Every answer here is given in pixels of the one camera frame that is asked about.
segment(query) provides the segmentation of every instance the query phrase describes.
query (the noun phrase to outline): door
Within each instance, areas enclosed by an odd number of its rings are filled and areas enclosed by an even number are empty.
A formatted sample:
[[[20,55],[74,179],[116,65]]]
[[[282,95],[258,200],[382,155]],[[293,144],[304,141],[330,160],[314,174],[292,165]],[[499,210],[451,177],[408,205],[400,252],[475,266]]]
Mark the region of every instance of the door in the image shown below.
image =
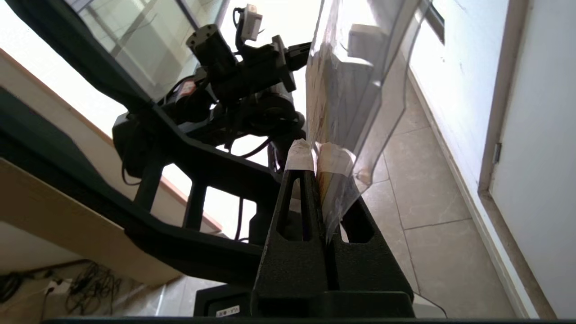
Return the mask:
[[[534,1],[490,192],[559,318],[576,308],[576,1]]]

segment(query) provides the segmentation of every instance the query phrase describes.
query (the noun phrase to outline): tape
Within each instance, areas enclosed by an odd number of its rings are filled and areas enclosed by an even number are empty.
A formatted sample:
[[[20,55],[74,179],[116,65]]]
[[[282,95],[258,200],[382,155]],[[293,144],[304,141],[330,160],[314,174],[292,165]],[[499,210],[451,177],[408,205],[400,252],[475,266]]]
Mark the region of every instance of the tape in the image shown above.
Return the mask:
[[[288,150],[285,170],[310,170],[314,171],[312,148],[304,139],[295,140]]]
[[[339,145],[327,142],[320,146],[318,172],[330,172],[349,176],[354,167],[354,155]]]

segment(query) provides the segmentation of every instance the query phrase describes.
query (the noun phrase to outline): plastic bag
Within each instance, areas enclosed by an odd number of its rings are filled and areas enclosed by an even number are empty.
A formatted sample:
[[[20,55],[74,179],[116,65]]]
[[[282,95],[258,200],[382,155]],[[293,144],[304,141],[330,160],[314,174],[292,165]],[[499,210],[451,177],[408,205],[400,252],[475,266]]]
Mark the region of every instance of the plastic bag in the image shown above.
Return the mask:
[[[306,68],[307,141],[329,241],[405,109],[419,0],[324,0]]]

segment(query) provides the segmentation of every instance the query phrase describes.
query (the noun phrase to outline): tangled wires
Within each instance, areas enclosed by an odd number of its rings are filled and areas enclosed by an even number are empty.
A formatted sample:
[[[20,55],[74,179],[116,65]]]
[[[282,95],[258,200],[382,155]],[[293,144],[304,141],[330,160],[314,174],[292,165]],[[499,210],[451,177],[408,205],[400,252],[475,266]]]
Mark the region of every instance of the tangled wires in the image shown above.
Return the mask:
[[[113,313],[112,302],[118,294],[122,279],[114,277],[109,269],[92,262],[80,273],[72,285],[66,299],[68,314],[79,311],[80,315],[92,314],[100,308],[102,300],[110,298],[110,315]]]

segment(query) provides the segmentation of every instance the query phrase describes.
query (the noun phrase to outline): window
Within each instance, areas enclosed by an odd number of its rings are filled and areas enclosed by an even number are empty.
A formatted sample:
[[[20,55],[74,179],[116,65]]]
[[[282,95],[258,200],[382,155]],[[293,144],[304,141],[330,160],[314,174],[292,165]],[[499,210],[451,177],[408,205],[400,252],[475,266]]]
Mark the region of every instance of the window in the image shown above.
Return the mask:
[[[194,73],[186,46],[195,28],[214,23],[222,0],[83,0],[72,8],[94,38],[153,99]]]

